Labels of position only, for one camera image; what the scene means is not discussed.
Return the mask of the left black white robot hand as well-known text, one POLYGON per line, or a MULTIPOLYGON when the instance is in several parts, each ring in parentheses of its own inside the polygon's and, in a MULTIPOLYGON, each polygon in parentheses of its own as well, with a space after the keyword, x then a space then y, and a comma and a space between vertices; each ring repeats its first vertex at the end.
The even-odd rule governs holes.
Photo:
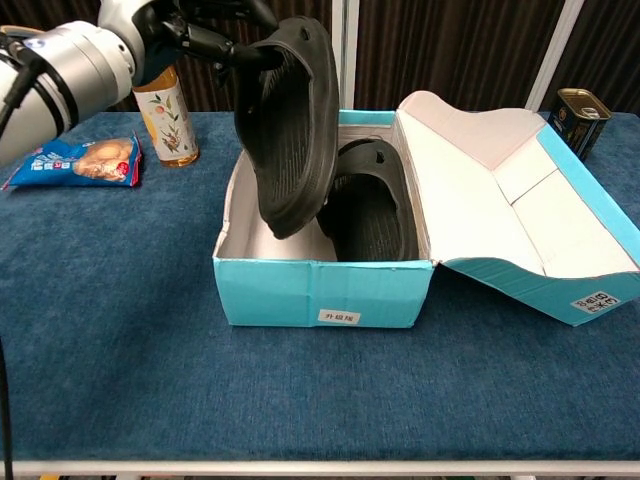
POLYGON ((183 55, 220 65, 224 70, 279 67, 283 55, 242 45, 217 28, 221 20, 241 20, 278 29, 263 1, 103 1, 98 26, 115 33, 129 48, 135 87, 150 83, 183 55))

